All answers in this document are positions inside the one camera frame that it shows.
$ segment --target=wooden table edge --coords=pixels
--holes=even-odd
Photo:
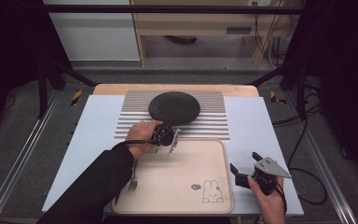
[[[224,96],[259,97],[257,88],[250,85],[193,85],[193,84],[99,84],[93,95],[125,95],[128,90],[151,91],[221,91]]]

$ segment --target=fork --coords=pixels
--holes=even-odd
[[[138,160],[133,164],[133,176],[130,181],[129,191],[135,191],[136,186],[138,185],[138,177],[136,177],[136,166],[138,165]]]

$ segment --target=wooden tray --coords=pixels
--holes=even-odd
[[[225,214],[233,207],[229,166],[217,139],[179,138],[171,156],[168,147],[145,154],[136,174],[138,187],[121,191],[120,214]]]

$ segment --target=wire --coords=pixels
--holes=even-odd
[[[302,197],[301,195],[298,195],[298,198],[300,198],[301,200],[303,200],[303,201],[305,201],[307,203],[314,204],[314,205],[321,205],[321,204],[323,204],[323,203],[325,203],[327,201],[327,189],[324,186],[324,183],[322,182],[322,180],[318,176],[314,175],[313,173],[311,173],[309,171],[306,171],[306,170],[300,169],[300,168],[292,167],[292,168],[289,168],[289,171],[299,171],[299,172],[302,172],[302,173],[305,173],[307,175],[312,176],[313,178],[315,178],[321,184],[322,189],[324,190],[324,198],[320,202],[313,202],[311,200],[308,200],[308,199]]]
[[[8,94],[7,97],[9,97],[9,96],[10,96],[11,98],[13,98],[13,102],[11,102],[10,105],[8,105],[7,107],[5,107],[5,108],[3,109],[3,111],[5,111],[5,110],[11,108],[11,107],[14,105],[14,103],[16,103],[16,96],[11,95],[11,94]]]
[[[257,218],[255,219],[254,224],[258,224],[258,221],[260,220],[260,218],[261,218],[261,217],[257,217]]]
[[[279,46],[280,46],[280,42],[281,42],[281,37],[278,37],[278,44],[277,44],[277,54],[275,55],[275,57],[277,58],[277,64],[279,64]]]
[[[266,60],[266,62],[269,63],[269,59],[266,56],[266,52],[264,51],[264,45],[263,45],[263,41],[261,40],[261,36],[260,33],[258,33],[258,14],[255,14],[255,43],[257,44],[257,47],[260,49],[261,53],[263,54],[264,59]]]
[[[300,18],[296,18],[294,15],[289,15],[289,19],[291,21],[299,21],[300,20]]]
[[[304,100],[307,101],[311,96],[317,96],[317,97],[319,98],[318,92],[317,92],[317,91],[313,91],[312,93],[308,94],[308,95],[304,98]],[[304,202],[306,202],[306,203],[314,204],[314,205],[320,205],[320,204],[323,204],[323,203],[325,203],[325,202],[327,201],[327,189],[326,189],[326,187],[324,186],[323,181],[322,181],[318,176],[314,175],[313,173],[311,173],[311,172],[309,172],[309,171],[307,171],[307,170],[291,167],[291,164],[292,164],[293,157],[296,155],[296,152],[298,151],[298,147],[299,147],[299,145],[300,145],[300,143],[301,143],[301,140],[303,139],[304,134],[305,134],[305,131],[306,131],[306,129],[307,129],[307,126],[308,126],[308,117],[309,117],[309,116],[312,116],[312,115],[314,115],[314,114],[316,114],[316,113],[319,112],[319,111],[321,111],[321,104],[317,104],[317,105],[311,107],[310,109],[308,109],[308,110],[306,111],[307,116],[306,116],[306,118],[304,119],[304,120],[305,120],[305,124],[304,124],[303,130],[302,130],[301,135],[299,136],[299,138],[298,138],[298,140],[297,140],[297,142],[296,142],[295,148],[293,149],[293,151],[292,151],[292,153],[291,153],[291,155],[290,155],[290,158],[289,158],[289,160],[288,160],[288,162],[287,162],[287,167],[288,167],[289,171],[299,171],[299,172],[302,172],[302,173],[304,173],[304,174],[310,175],[310,176],[312,176],[314,179],[316,179],[316,180],[321,184],[321,186],[322,186],[322,188],[323,188],[323,190],[324,190],[324,197],[323,197],[323,199],[322,199],[321,201],[319,201],[319,202],[313,202],[313,201],[311,201],[311,200],[309,200],[309,199],[304,198],[304,197],[301,196],[301,195],[297,195],[298,198],[301,199],[302,201],[304,201]],[[278,121],[274,121],[274,122],[272,122],[272,123],[273,123],[273,125],[274,125],[274,128],[283,127],[283,126],[292,125],[292,124],[299,123],[299,122],[303,121],[303,120],[298,120],[298,121],[296,121],[296,122],[291,122],[292,120],[299,119],[299,118],[300,118],[299,115],[295,115],[295,116],[292,116],[292,117],[289,118],[289,119],[278,120]]]
[[[306,79],[305,79],[305,84],[306,84],[306,90],[311,89],[314,93],[317,93],[317,94],[319,94],[319,92],[322,91],[321,88],[318,88],[318,87],[314,86],[312,83],[310,83]]]
[[[273,44],[269,45],[269,53],[268,53],[268,56],[269,56],[269,63],[270,63],[270,64],[272,65],[272,67],[275,69],[274,63],[273,63],[272,60],[271,60],[271,49],[272,49],[273,46],[274,46]]]
[[[278,194],[281,196],[281,198],[283,200],[284,214],[286,215],[287,201],[286,201],[286,197],[284,197],[283,187],[279,183],[277,183],[277,186],[279,187],[279,189],[276,186],[274,186],[274,189],[278,192]]]
[[[129,145],[129,144],[152,144],[152,145],[156,145],[159,140],[163,139],[168,134],[170,134],[170,132],[165,132],[160,137],[154,138],[152,140],[128,140],[128,141],[123,141],[123,142],[117,143],[117,145],[112,147],[111,150],[114,151],[114,150],[118,149],[119,147],[126,146],[126,145]]]

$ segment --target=human arm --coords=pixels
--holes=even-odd
[[[283,177],[278,176],[278,184],[283,188]],[[261,217],[268,224],[283,224],[284,221],[284,202],[282,196],[274,190],[270,195],[265,195],[257,182],[248,175],[249,186],[257,198],[258,206],[261,210]]]
[[[149,140],[160,121],[141,121],[126,140]],[[101,223],[103,208],[120,193],[132,175],[134,160],[152,146],[131,144],[104,151],[39,219],[44,223]]]

